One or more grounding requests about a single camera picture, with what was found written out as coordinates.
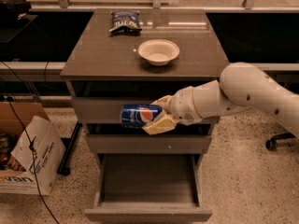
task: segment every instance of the soda can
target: soda can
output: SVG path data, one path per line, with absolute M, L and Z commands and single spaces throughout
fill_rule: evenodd
M 121 124 L 125 128 L 140 129 L 152 122 L 162 111 L 157 105 L 124 105 L 121 110 Z

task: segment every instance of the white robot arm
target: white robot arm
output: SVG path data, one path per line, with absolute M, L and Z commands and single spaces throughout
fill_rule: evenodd
M 188 87 L 153 104 L 162 107 L 164 114 L 143 127 L 149 134 L 170 131 L 178 123 L 191 125 L 256 108 L 299 137 L 299 96 L 249 63 L 231 63 L 222 71 L 220 82 Z

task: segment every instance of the cardboard box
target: cardboard box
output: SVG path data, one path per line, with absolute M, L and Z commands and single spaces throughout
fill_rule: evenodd
M 40 191 L 50 195 L 57 170 L 65 152 L 65 146 L 39 103 L 11 103 L 26 127 L 30 139 L 35 140 L 36 176 Z M 11 155 L 25 172 L 0 171 L 0 193 L 38 194 L 32 151 L 27 134 L 14 115 L 9 103 L 0 103 L 0 133 L 6 133 L 17 141 Z

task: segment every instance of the white bowl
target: white bowl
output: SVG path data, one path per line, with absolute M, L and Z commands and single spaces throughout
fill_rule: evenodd
M 179 47 L 171 41 L 155 39 L 142 43 L 138 53 L 152 65 L 161 66 L 177 58 Z

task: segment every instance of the black cable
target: black cable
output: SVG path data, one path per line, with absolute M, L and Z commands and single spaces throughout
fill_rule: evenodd
M 2 63 L 4 66 L 6 66 L 6 67 L 13 73 L 13 75 L 15 75 L 16 78 L 18 78 L 21 82 L 26 82 L 25 80 L 21 79 L 21 78 L 15 73 L 15 71 L 9 67 L 9 65 L 5 64 L 4 62 L 1 62 L 1 63 Z
M 46 72 L 47 72 L 47 67 L 48 67 L 49 62 L 47 62 L 45 69 L 44 69 L 44 80 L 45 82 L 47 82 L 47 78 L 46 78 Z
M 11 98 L 11 97 L 8 96 L 8 93 L 7 93 L 7 90 L 6 90 L 6 88 L 5 88 L 4 84 L 3 84 L 3 81 L 4 81 L 4 80 L 0 77 L 0 83 L 1 83 L 1 86 L 2 86 L 2 89 L 3 89 L 3 92 L 5 93 L 7 99 L 9 99 L 9 98 Z M 14 95 L 13 93 L 11 93 L 11 96 L 12 96 L 12 98 L 13 98 L 13 101 L 17 101 L 17 98 L 15 97 L 15 95 Z
M 35 159 L 35 151 L 33 149 L 33 144 L 34 144 L 34 140 L 32 141 L 30 136 L 29 136 L 29 133 L 27 132 L 26 130 L 26 127 L 25 125 L 23 124 L 23 122 L 21 121 L 21 119 L 19 118 L 19 116 L 17 115 L 14 107 L 12 106 L 11 102 L 8 102 L 10 107 L 11 107 L 11 110 L 12 112 L 14 113 L 14 115 L 16 116 L 16 118 L 18 119 L 18 121 L 20 122 L 21 126 L 23 127 L 25 133 L 26 133 L 26 136 L 29 140 L 29 143 L 30 143 L 30 146 L 29 148 L 31 149 L 32 151 L 32 161 L 33 161 L 33 166 L 34 166 L 34 174 L 35 174 L 35 179 L 36 179 L 36 186 L 37 186 L 37 190 L 38 190 L 38 194 L 39 194 L 39 197 L 41 199 L 41 201 L 43 202 L 43 204 L 46 206 L 47 210 L 49 211 L 50 215 L 53 217 L 53 219 L 55 220 L 55 222 L 57 224 L 59 224 L 58 220 L 56 219 L 55 215 L 51 212 L 51 210 L 49 209 L 49 207 L 47 206 L 42 194 L 41 194 L 41 191 L 40 191 L 40 188 L 39 188 L 39 183 L 38 183 L 38 179 L 37 179 L 37 175 L 36 175 L 36 159 Z

